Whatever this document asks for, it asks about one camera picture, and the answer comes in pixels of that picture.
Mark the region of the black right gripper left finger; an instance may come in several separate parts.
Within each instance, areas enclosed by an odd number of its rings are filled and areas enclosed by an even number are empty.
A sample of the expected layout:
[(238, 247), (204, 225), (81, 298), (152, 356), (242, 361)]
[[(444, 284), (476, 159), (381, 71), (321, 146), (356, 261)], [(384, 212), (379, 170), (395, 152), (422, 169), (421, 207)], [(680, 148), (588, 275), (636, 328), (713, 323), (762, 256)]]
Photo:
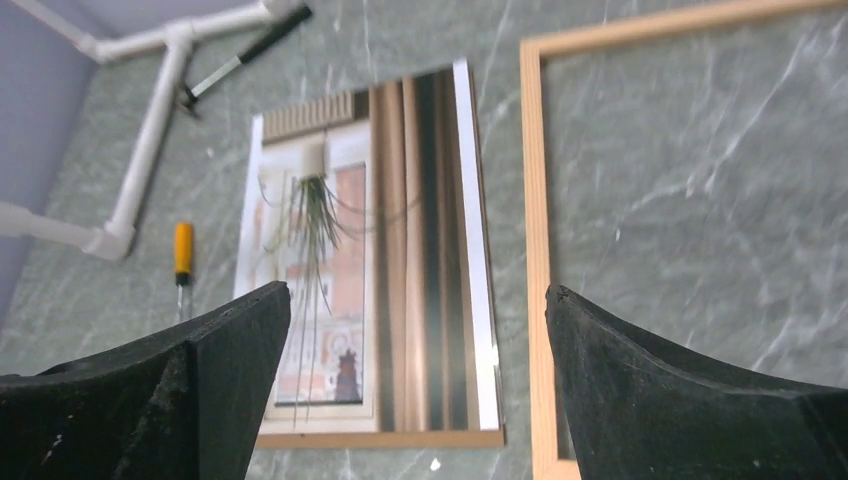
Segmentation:
[(270, 282), (197, 318), (1, 379), (5, 479), (241, 479), (291, 320)]

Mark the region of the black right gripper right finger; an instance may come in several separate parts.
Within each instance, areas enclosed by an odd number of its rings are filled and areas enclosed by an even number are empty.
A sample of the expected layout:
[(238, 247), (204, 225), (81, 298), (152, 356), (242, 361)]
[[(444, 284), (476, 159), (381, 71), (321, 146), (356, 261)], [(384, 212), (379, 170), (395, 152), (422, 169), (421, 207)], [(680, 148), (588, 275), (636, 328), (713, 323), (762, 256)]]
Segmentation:
[(700, 354), (564, 286), (546, 293), (559, 409), (585, 479), (843, 479), (847, 392)]

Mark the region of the wooden picture frame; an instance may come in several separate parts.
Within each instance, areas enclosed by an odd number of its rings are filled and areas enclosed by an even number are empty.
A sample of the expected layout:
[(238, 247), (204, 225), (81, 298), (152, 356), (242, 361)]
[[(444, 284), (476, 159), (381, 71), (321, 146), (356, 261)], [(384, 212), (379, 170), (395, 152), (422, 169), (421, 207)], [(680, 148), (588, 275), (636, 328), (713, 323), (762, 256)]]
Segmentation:
[(631, 16), (610, 23), (527, 37), (520, 42), (521, 127), (524, 165), (527, 316), (532, 473), (537, 479), (578, 479), (575, 460), (558, 456), (555, 368), (542, 299), (551, 280), (546, 151), (541, 70), (545, 61), (593, 49), (723, 28), (827, 8), (838, 0), (724, 1)]

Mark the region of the yellow handled screwdriver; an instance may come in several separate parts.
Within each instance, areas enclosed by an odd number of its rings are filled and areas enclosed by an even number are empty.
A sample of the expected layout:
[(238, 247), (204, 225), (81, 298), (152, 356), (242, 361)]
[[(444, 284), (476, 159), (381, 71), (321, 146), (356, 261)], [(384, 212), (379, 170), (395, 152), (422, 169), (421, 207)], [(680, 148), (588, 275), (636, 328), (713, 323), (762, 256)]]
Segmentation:
[(174, 235), (174, 277), (177, 288), (177, 319), (186, 321), (191, 313), (194, 229), (191, 223), (178, 223)]

